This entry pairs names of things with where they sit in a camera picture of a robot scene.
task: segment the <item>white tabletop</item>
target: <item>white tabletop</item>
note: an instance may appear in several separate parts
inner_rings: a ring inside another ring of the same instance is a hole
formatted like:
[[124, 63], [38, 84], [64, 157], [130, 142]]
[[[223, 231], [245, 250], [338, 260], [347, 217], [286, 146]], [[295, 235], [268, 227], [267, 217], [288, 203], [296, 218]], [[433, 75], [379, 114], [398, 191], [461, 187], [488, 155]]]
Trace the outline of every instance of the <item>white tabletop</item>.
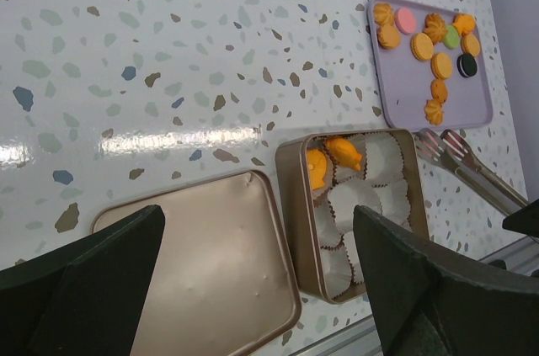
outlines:
[[[524, 193], [490, 0], [416, 1], [477, 17], [494, 120], [461, 133]], [[385, 127], [366, 5], [0, 0], [0, 268], [86, 236], [102, 209], [149, 192], [252, 167], [277, 192], [281, 142]], [[449, 173], [420, 166], [435, 242], [480, 258], [518, 238]], [[302, 305], [297, 327], [257, 354], [288, 354], [371, 312], [362, 299], [302, 294]]]

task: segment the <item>pink macaron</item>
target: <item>pink macaron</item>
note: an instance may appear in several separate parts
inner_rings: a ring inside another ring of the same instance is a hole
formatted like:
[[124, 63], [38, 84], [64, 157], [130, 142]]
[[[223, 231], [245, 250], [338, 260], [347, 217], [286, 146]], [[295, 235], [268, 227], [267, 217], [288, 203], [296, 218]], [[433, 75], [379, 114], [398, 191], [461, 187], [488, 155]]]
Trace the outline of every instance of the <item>pink macaron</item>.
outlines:
[[395, 13], [395, 25], [405, 35], [412, 34], [417, 28], [414, 14], [406, 7], [399, 8], [397, 13]]

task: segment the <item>toy food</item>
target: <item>toy food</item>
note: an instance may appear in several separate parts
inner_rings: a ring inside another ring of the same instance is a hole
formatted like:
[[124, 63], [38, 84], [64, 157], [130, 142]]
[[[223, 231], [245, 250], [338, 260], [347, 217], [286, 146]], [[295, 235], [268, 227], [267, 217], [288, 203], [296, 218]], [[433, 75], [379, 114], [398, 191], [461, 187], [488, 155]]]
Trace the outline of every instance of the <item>toy food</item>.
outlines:
[[473, 77], [478, 73], [478, 64], [470, 53], [464, 53], [456, 59], [456, 68], [464, 78]]
[[446, 80], [451, 77], [453, 73], [453, 65], [451, 64], [451, 58], [444, 52], [436, 53], [430, 61], [430, 68], [436, 76], [442, 80]]
[[455, 49], [461, 37], [453, 25], [447, 25], [446, 28], [447, 34], [444, 38], [444, 45], [447, 49]]
[[326, 147], [339, 165], [356, 171], [361, 170], [360, 161], [363, 156], [348, 140], [342, 137], [330, 137], [326, 140]]
[[412, 54], [420, 61], [427, 61], [432, 58], [435, 52], [435, 47], [432, 44], [430, 37], [421, 33], [412, 37]]
[[445, 104], [447, 101], [447, 87], [446, 83], [442, 80], [439, 80], [436, 78], [431, 84], [430, 84], [430, 93], [432, 93], [432, 98], [436, 99], [441, 104]]
[[386, 3], [378, 3], [374, 6], [374, 22], [379, 25], [393, 25], [395, 18], [393, 16], [393, 8]]
[[377, 34], [380, 45], [386, 49], [395, 49], [401, 44], [401, 34], [393, 25], [382, 25]]
[[431, 125], [439, 126], [444, 121], [444, 111], [437, 99], [430, 99], [424, 106], [424, 114]]
[[453, 21], [453, 26], [459, 35], [467, 35], [475, 29], [475, 18], [469, 13], [458, 13]]
[[328, 160], [323, 152], [317, 148], [307, 150], [307, 166], [309, 168], [309, 177], [311, 179], [311, 190], [323, 188], [323, 177], [328, 170]]
[[472, 56], [477, 57], [481, 53], [481, 45], [479, 39], [474, 34], [468, 34], [462, 37], [462, 51], [470, 53]]
[[395, 13], [395, 25], [405, 35], [412, 34], [417, 27], [414, 14], [409, 8], [405, 7], [399, 8]]
[[425, 29], [423, 32], [430, 37], [434, 45], [440, 43], [446, 37], [446, 23], [439, 14], [430, 13], [425, 17], [424, 24]]

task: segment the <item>terrazzo table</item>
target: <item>terrazzo table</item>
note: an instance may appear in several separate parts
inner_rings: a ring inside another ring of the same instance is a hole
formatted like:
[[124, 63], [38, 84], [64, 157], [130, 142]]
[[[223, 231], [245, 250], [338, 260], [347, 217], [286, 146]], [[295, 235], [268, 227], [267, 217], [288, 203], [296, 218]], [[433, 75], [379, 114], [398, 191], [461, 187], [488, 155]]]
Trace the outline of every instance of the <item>terrazzo table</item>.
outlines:
[[[461, 130], [524, 193], [490, 0], [416, 0], [478, 18], [494, 121]], [[277, 146], [382, 128], [367, 0], [0, 0], [0, 268], [89, 232], [102, 209], [255, 167], [277, 193]], [[502, 216], [423, 168], [434, 241], [480, 258]], [[302, 295], [289, 354], [367, 316], [363, 299]]]

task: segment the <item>metal tongs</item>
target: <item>metal tongs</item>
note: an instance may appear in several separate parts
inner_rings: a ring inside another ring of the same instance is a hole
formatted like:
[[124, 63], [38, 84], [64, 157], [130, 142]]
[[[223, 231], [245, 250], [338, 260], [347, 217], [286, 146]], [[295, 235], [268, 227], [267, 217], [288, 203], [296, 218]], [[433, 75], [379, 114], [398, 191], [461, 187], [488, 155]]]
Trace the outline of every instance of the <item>metal tongs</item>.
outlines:
[[513, 211], [491, 194], [486, 186], [466, 173], [465, 167], [484, 176], [500, 193], [519, 207], [526, 207], [529, 204], [524, 197], [479, 161], [472, 148], [453, 130], [445, 130], [440, 138], [431, 129], [422, 129], [415, 134], [415, 137], [415, 145], [421, 158], [453, 173], [504, 215], [510, 215]]

